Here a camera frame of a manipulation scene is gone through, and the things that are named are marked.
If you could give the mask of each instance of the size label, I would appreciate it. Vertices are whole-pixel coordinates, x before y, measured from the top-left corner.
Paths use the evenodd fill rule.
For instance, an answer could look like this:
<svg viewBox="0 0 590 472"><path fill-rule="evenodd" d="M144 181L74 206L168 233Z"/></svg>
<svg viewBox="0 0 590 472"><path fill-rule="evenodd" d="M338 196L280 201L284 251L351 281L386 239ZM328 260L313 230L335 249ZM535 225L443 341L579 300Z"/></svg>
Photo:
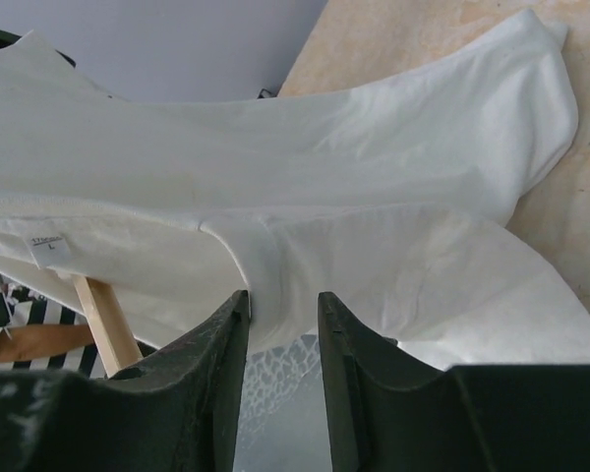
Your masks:
<svg viewBox="0 0 590 472"><path fill-rule="evenodd" d="M39 268L59 266L72 258L66 238L59 234L25 238L25 241Z"/></svg>

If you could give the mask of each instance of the beige tabletop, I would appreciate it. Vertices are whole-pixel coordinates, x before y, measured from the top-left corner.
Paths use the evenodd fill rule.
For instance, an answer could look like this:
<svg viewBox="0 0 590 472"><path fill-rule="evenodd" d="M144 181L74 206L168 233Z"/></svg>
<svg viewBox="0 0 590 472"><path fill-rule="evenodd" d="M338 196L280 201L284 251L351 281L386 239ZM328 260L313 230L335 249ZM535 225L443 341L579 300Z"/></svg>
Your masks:
<svg viewBox="0 0 590 472"><path fill-rule="evenodd" d="M590 0L329 0L280 96L356 87L453 52L522 8L571 27L563 57L579 105L568 154L507 226L590 312Z"/></svg>

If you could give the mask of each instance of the gray wall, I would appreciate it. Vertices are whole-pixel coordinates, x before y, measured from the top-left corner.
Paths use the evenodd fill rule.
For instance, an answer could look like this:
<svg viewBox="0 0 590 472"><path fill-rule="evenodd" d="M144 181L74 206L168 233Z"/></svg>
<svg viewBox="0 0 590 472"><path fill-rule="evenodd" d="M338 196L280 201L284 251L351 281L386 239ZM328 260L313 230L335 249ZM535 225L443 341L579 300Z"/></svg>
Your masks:
<svg viewBox="0 0 590 472"><path fill-rule="evenodd" d="M0 0L0 29L37 30L102 86L141 101L277 89L326 0Z"/></svg>

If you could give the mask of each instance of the wooden stick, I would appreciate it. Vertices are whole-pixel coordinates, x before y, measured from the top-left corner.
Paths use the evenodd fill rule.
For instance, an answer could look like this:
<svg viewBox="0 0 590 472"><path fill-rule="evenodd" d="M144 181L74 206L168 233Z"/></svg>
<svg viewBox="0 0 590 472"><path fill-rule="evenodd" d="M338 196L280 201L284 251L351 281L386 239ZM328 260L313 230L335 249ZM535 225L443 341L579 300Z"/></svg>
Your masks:
<svg viewBox="0 0 590 472"><path fill-rule="evenodd" d="M138 343L111 285L82 275L73 275L72 280L107 377L141 360Z"/></svg>

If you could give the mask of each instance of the white fabric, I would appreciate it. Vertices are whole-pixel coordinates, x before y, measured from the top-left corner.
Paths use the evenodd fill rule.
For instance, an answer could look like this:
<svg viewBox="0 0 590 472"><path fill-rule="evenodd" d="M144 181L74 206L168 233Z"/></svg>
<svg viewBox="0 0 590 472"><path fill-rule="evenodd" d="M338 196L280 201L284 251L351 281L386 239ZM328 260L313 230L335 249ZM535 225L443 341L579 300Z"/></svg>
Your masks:
<svg viewBox="0 0 590 472"><path fill-rule="evenodd" d="M74 258L54 268L112 283L156 345L248 286L252 352L313 329L333 290L438 367L590 358L575 296L482 219L505 224L570 145L565 34L526 11L363 87L168 105L112 96L29 34L0 51L0 270L79 310L23 240L61 234Z"/></svg>

